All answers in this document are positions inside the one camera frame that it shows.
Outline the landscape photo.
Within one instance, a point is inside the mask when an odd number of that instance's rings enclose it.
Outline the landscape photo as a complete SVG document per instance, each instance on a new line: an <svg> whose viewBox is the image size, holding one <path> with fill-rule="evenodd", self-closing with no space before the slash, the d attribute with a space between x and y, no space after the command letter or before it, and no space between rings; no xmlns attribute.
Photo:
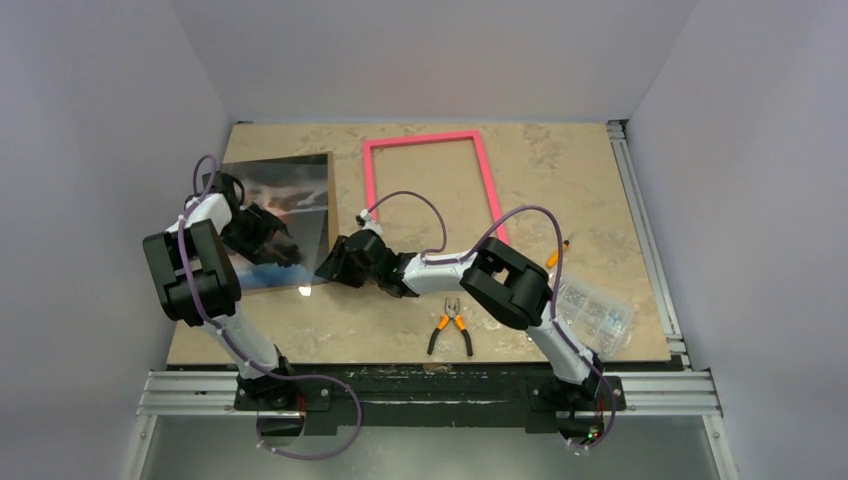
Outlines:
<svg viewBox="0 0 848 480"><path fill-rule="evenodd" d="M292 266L255 265L231 251L229 258L244 291L304 287L328 255L330 219L328 152L226 163L220 171L246 188L245 203L277 216L299 247L302 261Z"/></svg>

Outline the pink picture frame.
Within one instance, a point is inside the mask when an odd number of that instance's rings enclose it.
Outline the pink picture frame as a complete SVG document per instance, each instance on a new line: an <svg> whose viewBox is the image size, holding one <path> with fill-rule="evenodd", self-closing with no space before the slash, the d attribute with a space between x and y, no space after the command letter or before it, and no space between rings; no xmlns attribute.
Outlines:
<svg viewBox="0 0 848 480"><path fill-rule="evenodd" d="M445 249L463 249L499 219L494 167L476 128L387 132L362 142L365 205L396 190L414 191L440 210Z"/></svg>

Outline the yellow handled screwdriver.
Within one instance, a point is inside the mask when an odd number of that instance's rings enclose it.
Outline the yellow handled screwdriver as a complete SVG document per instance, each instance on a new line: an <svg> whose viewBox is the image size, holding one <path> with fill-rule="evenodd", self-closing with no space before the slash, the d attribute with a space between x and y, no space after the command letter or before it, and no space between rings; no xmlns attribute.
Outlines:
<svg viewBox="0 0 848 480"><path fill-rule="evenodd" d="M560 244L560 246L558 247L558 249L557 249L556 251L554 251L554 252L553 252L553 253L552 253L552 254L548 257L548 259L547 259L547 261L546 261L546 268L547 268L547 269L552 269L552 268L554 268L554 267L558 264L558 262L559 262L559 260L561 259L562 255L563 255L563 254L565 253L565 251L569 248L570 243L571 243L571 241L570 241L569 239L564 240L564 241Z"/></svg>

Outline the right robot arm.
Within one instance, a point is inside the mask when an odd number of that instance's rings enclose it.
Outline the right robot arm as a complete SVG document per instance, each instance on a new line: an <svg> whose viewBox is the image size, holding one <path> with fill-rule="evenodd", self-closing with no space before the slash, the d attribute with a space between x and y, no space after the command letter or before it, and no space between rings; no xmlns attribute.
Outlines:
<svg viewBox="0 0 848 480"><path fill-rule="evenodd" d="M372 281L395 298L464 291L494 320L535 342L569 404L584 407L600 394L602 365L569 330L548 273L495 237L473 250L428 258L395 252L364 229L338 237L316 275L353 288Z"/></svg>

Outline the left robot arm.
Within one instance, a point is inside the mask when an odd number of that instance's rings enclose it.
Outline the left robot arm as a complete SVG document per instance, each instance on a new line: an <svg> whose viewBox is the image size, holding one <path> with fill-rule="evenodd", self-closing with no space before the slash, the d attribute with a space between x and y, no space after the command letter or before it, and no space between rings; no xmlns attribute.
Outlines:
<svg viewBox="0 0 848 480"><path fill-rule="evenodd" d="M230 355L243 399L287 408L298 382L278 347L241 311L241 283L228 253L278 267L298 265L303 255L279 218L245 204L234 176L212 173L204 182L174 224L142 241L158 300L169 319L203 329Z"/></svg>

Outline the clear screw organizer box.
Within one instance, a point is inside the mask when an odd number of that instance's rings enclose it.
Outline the clear screw organizer box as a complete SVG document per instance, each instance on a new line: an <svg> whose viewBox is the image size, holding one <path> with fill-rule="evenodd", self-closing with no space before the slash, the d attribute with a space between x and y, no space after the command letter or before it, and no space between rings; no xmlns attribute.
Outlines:
<svg viewBox="0 0 848 480"><path fill-rule="evenodd" d="M602 361L624 360L622 351L633 336L635 311L630 304L563 271L557 311L580 342L597 353Z"/></svg>

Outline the brown frame backing board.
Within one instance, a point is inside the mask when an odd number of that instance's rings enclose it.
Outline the brown frame backing board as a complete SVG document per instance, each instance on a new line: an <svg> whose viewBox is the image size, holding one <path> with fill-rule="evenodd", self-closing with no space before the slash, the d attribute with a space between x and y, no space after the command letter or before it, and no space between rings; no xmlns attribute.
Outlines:
<svg viewBox="0 0 848 480"><path fill-rule="evenodd" d="M328 196L328 212L327 212L327 231L328 231L328 256L331 256L333 247L338 237L338 195L336 190L336 175L335 175L335 156L332 152L327 153L327 196Z"/></svg>

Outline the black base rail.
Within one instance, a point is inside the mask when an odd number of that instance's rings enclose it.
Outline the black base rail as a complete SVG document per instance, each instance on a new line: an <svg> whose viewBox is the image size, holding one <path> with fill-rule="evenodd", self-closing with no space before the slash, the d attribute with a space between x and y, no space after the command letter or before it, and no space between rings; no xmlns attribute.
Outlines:
<svg viewBox="0 0 848 480"><path fill-rule="evenodd" d="M627 402L622 381L607 376L587 400L547 363L297 364L298 395L269 402L234 395L239 412L291 413L306 435L341 426L519 428L587 441Z"/></svg>

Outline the aluminium frame rail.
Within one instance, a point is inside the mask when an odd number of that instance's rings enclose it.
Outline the aluminium frame rail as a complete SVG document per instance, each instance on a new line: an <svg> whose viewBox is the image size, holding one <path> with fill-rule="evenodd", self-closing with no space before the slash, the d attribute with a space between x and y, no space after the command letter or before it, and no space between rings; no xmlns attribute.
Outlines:
<svg viewBox="0 0 848 480"><path fill-rule="evenodd" d="M682 365L680 371L625 374L625 385L635 387L628 392L627 413L633 416L720 417L722 411L712 374L709 371L695 371L691 367L635 173L624 125L621 121L610 121L606 128L658 307L666 344L672 359L680 361Z"/></svg>

